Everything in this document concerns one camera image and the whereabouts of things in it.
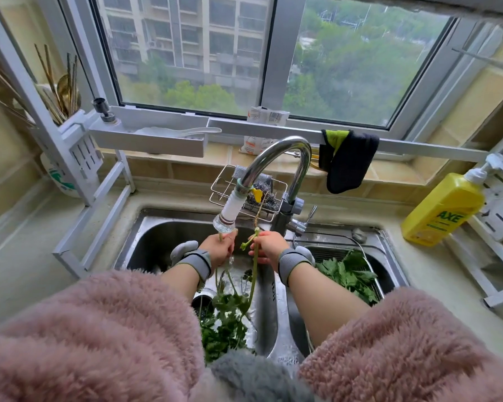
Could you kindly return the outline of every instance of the yellow clip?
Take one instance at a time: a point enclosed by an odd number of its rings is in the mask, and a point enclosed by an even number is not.
[[[252,188],[251,189],[251,192],[253,193],[253,195],[255,196],[255,201],[257,203],[260,203],[261,202],[261,199],[263,198],[263,191],[261,189],[255,189],[255,188]]]

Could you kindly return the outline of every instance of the countertop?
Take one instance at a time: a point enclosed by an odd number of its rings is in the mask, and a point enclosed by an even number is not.
[[[182,186],[169,183],[156,186],[156,191],[140,188],[129,197],[118,222],[94,261],[92,272],[112,267],[142,209],[208,213],[220,210],[220,207],[208,201],[204,190],[199,194],[194,193],[193,188],[183,189]],[[74,252],[78,256],[88,248],[119,193],[118,189],[112,190],[97,210],[77,243]],[[385,231],[410,285],[442,301],[491,351],[503,356],[503,308],[495,312],[481,303],[482,292],[445,245],[424,248],[402,238],[400,223],[412,207],[320,195],[300,196],[306,201],[302,214],[307,214],[312,205],[318,205],[314,222],[360,224]],[[0,322],[25,306],[74,283],[74,279],[51,252],[82,207],[79,200],[56,191],[1,246]]]

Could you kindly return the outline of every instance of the stainless steel sink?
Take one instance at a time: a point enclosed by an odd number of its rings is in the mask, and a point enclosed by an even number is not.
[[[178,212],[172,210],[144,209],[134,223],[114,268],[118,270],[141,269],[146,272],[167,270],[169,254],[176,245],[188,241],[202,240],[214,234],[213,214]],[[236,238],[234,260],[228,266],[229,273],[238,292],[249,292],[250,284],[242,279],[244,272],[252,268],[253,262],[239,249],[253,232],[251,220],[237,220],[239,234]],[[268,224],[260,224],[269,229]],[[407,281],[397,264],[383,233],[375,228],[361,227],[366,236],[362,249],[372,269],[378,275],[375,290],[379,297]],[[359,249],[351,241],[355,226],[310,224],[303,236],[295,238],[288,232],[285,239],[291,244],[308,247],[317,262],[331,257],[341,259],[350,249]],[[227,275],[222,279],[226,288],[231,287]],[[213,297],[214,277],[210,278],[196,298],[202,295]],[[274,358],[284,365],[297,365],[309,354],[305,325],[290,291],[279,280],[274,271],[260,265],[253,304],[250,308],[251,324],[248,326],[247,345],[255,348],[259,355]]]

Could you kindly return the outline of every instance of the hand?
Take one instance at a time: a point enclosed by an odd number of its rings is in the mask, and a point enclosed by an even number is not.
[[[257,262],[259,264],[270,264],[278,272],[279,255],[289,248],[288,243],[282,235],[274,231],[262,231],[259,233],[259,236],[255,237],[250,248],[254,250],[255,245],[260,245]],[[249,251],[248,254],[253,256],[254,251]]]
[[[233,253],[237,233],[238,230],[234,229],[229,234],[224,234],[222,241],[220,241],[220,236],[218,234],[213,234],[208,236],[205,241],[201,243],[200,249],[208,251],[211,257],[213,272]]]

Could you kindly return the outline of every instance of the pink fuzzy robe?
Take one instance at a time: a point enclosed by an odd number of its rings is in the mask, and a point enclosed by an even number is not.
[[[151,274],[90,277],[0,327],[0,401],[186,401],[202,371],[192,308]],[[339,329],[299,375],[332,401],[503,401],[503,361],[414,289]]]

